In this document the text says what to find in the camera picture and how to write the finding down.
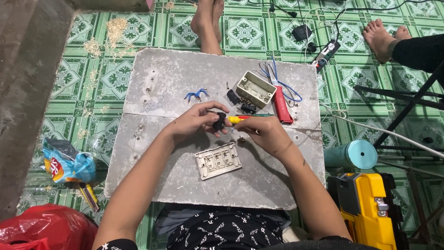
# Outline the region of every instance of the cable stripping knife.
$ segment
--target cable stripping knife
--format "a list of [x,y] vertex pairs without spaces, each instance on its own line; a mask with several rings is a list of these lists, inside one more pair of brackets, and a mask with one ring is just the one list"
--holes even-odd
[[270,75],[271,84],[273,84],[277,89],[276,93],[273,96],[274,107],[276,108],[277,118],[281,123],[293,123],[293,117],[291,117],[290,113],[287,109],[287,103],[285,102],[284,93],[282,92],[282,87],[279,86],[279,83],[276,79],[276,74],[273,71],[273,66],[270,63],[267,63],[267,71]]

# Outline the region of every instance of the green tile floor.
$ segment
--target green tile floor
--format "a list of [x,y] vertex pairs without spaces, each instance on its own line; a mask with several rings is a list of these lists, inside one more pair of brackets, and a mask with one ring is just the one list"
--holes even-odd
[[[296,0],[276,0],[286,10],[297,8]],[[397,6],[401,0],[349,0],[347,7],[389,8]],[[70,140],[80,149],[89,151],[87,141],[93,134],[102,134],[106,141],[102,153],[95,153],[98,184],[95,192],[102,208],[107,199],[102,195],[107,165],[110,160],[114,139],[119,127],[123,102],[130,78],[134,53],[123,53],[122,58],[113,58],[105,51],[109,44],[106,22],[116,17],[128,20],[115,52],[126,51],[125,44],[133,44],[135,51],[142,47],[157,47],[177,50],[199,51],[196,45],[197,36],[189,29],[189,23],[195,8],[185,1],[176,0],[171,10],[164,9],[167,0],[159,0],[153,13],[132,12],[85,12],[77,16],[67,45],[60,62],[57,78],[45,113],[40,140],[43,137]],[[308,13],[307,22],[311,29],[324,25],[324,21],[335,18],[329,11],[317,9],[324,7],[336,15],[344,3],[333,0],[300,0],[302,16]],[[428,75],[424,72],[408,69],[396,63],[379,65],[374,54],[365,43],[361,31],[370,21],[381,18],[389,32],[396,31],[400,25],[406,25],[412,36],[428,36],[444,33],[444,5],[439,2],[422,4],[407,3],[392,11],[347,12],[339,20],[341,48],[323,75],[318,77],[319,100],[333,109],[347,113],[354,121],[380,128],[387,125],[403,108],[403,103],[378,95],[358,96],[353,92],[355,84],[381,89],[400,89],[416,91],[425,82]],[[222,29],[221,48],[227,56],[244,56],[257,59],[270,59],[296,63],[309,62],[313,57],[304,58],[302,52],[305,44],[295,42],[291,37],[293,27],[301,24],[301,19],[289,19],[277,10],[269,13],[268,8],[257,7],[248,3],[225,1],[225,10],[220,20]],[[99,58],[88,54],[83,47],[92,37],[98,41],[103,53]],[[309,38],[317,45],[326,44],[335,37],[330,28],[319,28]],[[442,93],[440,86],[433,86],[434,92]],[[321,115],[327,114],[321,106]],[[416,107],[404,122],[396,129],[413,140],[422,142],[424,137],[432,137],[434,147],[443,147],[444,112],[435,109]],[[334,120],[329,114],[322,122],[323,142],[325,148],[347,143],[353,139],[365,139],[374,142],[380,135],[378,131],[363,129],[360,126]],[[385,145],[406,145],[389,137]],[[43,154],[39,146],[35,149],[34,158],[27,178],[27,185],[18,205],[18,214],[30,206],[47,202],[75,208],[100,222],[103,210],[94,213],[76,190],[62,184],[55,184],[39,166]],[[381,154],[400,152],[380,152]],[[439,166],[414,164],[428,170],[443,171]],[[403,228],[412,233],[419,225],[414,208],[412,192],[403,171],[393,167],[381,166],[380,172],[393,173],[397,189],[394,191],[397,202],[402,206],[404,216]],[[427,176],[417,176],[421,200],[426,215],[438,206],[444,194],[444,182]],[[137,231],[137,245],[140,249],[162,249],[166,238],[158,237],[152,231],[153,214],[160,204],[153,203]],[[299,224],[297,210],[291,212],[295,224]],[[436,224],[431,230],[437,232]],[[444,243],[442,237],[434,233],[435,241]]]

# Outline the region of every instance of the power strip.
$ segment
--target power strip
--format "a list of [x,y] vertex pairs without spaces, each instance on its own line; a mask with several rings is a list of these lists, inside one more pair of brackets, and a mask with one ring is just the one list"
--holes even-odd
[[311,63],[316,66],[316,73],[319,73],[321,69],[327,64],[330,58],[336,53],[336,51],[340,48],[340,44],[335,42],[334,39],[330,40],[330,42],[319,52],[317,57]]

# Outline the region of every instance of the foot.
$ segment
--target foot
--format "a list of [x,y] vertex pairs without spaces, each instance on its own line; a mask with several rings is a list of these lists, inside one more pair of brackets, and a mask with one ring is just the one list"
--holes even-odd
[[401,25],[398,31],[395,33],[395,38],[398,40],[410,39],[412,36],[408,33],[408,29],[405,25]]
[[190,27],[198,36],[208,29],[213,30],[213,0],[199,0]]
[[376,58],[381,63],[386,63],[390,60],[390,56],[387,54],[389,44],[396,40],[392,37],[384,28],[381,19],[371,21],[364,27],[362,32],[365,41],[369,44],[370,48],[376,55]]
[[224,8],[224,0],[216,0],[216,4],[214,6],[214,11],[213,11],[213,29],[219,43],[221,43],[222,41],[222,34],[221,34],[221,29],[219,27],[219,20],[222,16],[223,8]]

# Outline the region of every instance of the black pants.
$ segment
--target black pants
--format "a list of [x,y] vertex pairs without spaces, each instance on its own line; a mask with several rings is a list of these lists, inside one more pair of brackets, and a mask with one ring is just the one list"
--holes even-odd
[[402,66],[433,73],[444,60],[444,34],[401,40],[393,49],[392,59]]

